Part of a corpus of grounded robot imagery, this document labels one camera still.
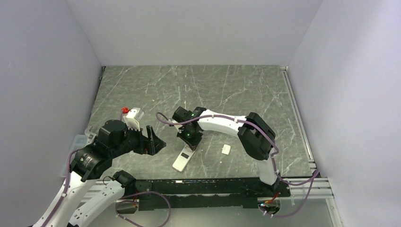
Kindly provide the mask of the red white remote control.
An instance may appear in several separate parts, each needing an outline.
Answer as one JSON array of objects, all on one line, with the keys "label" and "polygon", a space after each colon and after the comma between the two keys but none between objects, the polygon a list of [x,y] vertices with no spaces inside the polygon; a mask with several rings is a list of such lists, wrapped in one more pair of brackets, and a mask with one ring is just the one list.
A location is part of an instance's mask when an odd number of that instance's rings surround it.
[{"label": "red white remote control", "polygon": [[177,159],[172,164],[173,169],[182,172],[188,165],[194,153],[195,152],[188,145],[185,145]]}]

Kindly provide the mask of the white battery cover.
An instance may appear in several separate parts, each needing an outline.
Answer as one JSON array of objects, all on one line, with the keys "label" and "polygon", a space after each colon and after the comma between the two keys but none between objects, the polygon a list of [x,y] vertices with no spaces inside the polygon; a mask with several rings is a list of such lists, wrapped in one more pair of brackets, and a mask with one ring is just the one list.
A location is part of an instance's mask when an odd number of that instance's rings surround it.
[{"label": "white battery cover", "polygon": [[224,155],[229,155],[230,150],[231,150],[231,146],[224,144],[221,153]]}]

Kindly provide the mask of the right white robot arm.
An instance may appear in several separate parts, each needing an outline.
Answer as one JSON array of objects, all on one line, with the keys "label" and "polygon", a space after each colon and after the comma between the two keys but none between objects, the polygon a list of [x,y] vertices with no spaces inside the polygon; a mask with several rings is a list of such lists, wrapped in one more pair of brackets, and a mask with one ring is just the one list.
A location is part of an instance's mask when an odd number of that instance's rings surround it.
[{"label": "right white robot arm", "polygon": [[247,155],[256,160],[261,192],[272,196],[279,190],[277,171],[270,157],[276,135],[257,113],[233,116],[216,113],[204,107],[196,107],[193,111],[178,107],[172,119],[178,129],[177,137],[193,151],[200,144],[204,131],[237,137]]}]

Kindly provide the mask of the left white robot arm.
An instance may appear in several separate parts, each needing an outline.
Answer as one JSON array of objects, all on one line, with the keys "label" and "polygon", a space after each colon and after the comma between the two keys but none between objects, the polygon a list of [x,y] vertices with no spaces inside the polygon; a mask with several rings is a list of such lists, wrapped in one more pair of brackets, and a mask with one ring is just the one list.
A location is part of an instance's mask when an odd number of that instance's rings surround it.
[{"label": "left white robot arm", "polygon": [[137,195],[136,179],[125,171],[116,172],[99,193],[80,205],[89,189],[112,166],[113,159],[134,152],[155,155],[166,146],[152,126],[129,129],[121,120],[108,120],[93,142],[68,156],[66,178],[46,212],[34,224],[36,227],[86,227],[108,206],[120,198]]}]

